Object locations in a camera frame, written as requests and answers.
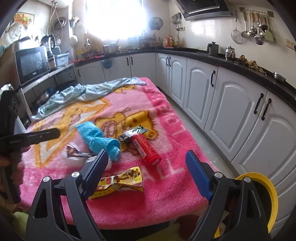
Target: spatula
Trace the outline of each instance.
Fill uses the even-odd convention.
[[[271,33],[271,31],[270,31],[270,24],[269,24],[269,18],[268,18],[268,15],[266,16],[266,19],[267,19],[268,29],[267,29],[267,31],[265,32],[265,39],[273,42],[273,41],[274,41],[274,36],[272,35],[272,33]]]

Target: crumpled yellow packet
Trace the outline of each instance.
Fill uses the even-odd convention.
[[[115,191],[138,190],[143,192],[142,173],[139,167],[132,167],[125,172],[111,177],[101,178],[96,191],[90,199],[106,196]]]

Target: hand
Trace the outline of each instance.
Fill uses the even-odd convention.
[[[26,152],[28,150],[30,150],[30,147],[23,148],[22,153]],[[9,164],[11,164],[11,162],[12,162],[11,158],[0,156],[0,167],[6,167]],[[24,163],[21,161],[17,165],[17,170],[14,171],[13,174],[11,175],[11,179],[13,180],[14,184],[16,184],[16,185],[21,185],[22,184],[22,179],[24,177],[24,169],[25,169]],[[5,192],[4,186],[1,183],[1,175],[0,175],[0,190],[2,192]],[[2,200],[0,200],[0,204],[3,206],[4,198],[1,197],[1,199]]]

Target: blue gripper pad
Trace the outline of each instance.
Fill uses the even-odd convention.
[[[210,201],[213,197],[210,180],[202,169],[200,161],[192,150],[187,151],[185,162],[200,194]]]

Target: black countertop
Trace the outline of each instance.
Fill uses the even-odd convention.
[[[280,99],[282,99],[286,104],[288,104],[296,112],[296,89],[291,86],[289,83],[285,82],[280,84],[273,78],[273,73],[263,69],[267,76],[254,70],[249,67],[239,64],[237,61],[226,60],[224,55],[220,54],[219,56],[208,55],[206,51],[190,49],[190,48],[173,48],[173,49],[164,49],[164,48],[150,48],[150,49],[139,49],[131,50],[126,52],[121,52],[118,54],[110,56],[97,56],[95,58],[86,59],[75,64],[75,67],[80,67],[85,64],[96,62],[99,60],[117,57],[117,56],[126,56],[130,54],[137,53],[164,53],[164,54],[174,54],[178,56],[188,57],[191,59],[199,60],[214,66],[221,66],[223,68],[232,70],[238,74],[241,74],[259,85],[262,85],[270,92],[274,93]]]

